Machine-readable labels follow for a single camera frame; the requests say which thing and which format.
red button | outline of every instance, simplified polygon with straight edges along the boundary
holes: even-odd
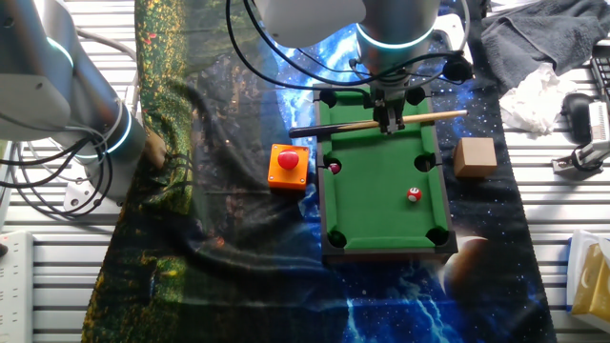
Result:
[[[277,163],[285,170],[292,170],[298,165],[298,153],[293,150],[282,151],[277,157]]]

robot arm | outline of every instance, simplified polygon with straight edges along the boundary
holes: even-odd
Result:
[[[468,17],[465,0],[461,3]],[[312,45],[356,23],[359,62],[373,75],[384,74],[370,83],[373,118],[382,132],[404,129],[408,75],[417,65],[384,72],[428,53],[440,0],[257,0],[256,5],[268,33],[287,47]]]
[[[83,51],[63,1],[36,0],[35,5],[32,0],[0,2],[0,138],[52,137],[66,148],[86,134],[66,131],[68,126],[100,132],[114,169],[108,197],[121,200],[146,134]],[[83,164],[96,157],[92,143],[77,155]],[[86,172],[97,175],[98,168],[91,163]]]

gray towel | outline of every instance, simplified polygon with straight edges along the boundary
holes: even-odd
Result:
[[[610,30],[604,0],[542,0],[482,20],[481,39],[501,94],[519,85],[540,63],[561,75],[591,57]]]

black computer mouse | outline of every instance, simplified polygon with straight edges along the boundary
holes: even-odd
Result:
[[[591,143],[591,119],[589,118],[589,104],[594,102],[587,94],[571,93],[563,98],[561,115],[568,120],[568,128],[575,143]]]

mini pool table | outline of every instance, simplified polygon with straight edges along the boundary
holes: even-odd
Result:
[[[316,102],[318,125],[370,120],[361,95],[337,92],[329,108]],[[404,115],[429,112],[423,101]],[[400,258],[444,259],[457,252],[434,123],[408,124],[318,138],[317,185],[325,262]],[[333,174],[331,164],[340,171]],[[421,190],[411,202],[407,192]]]

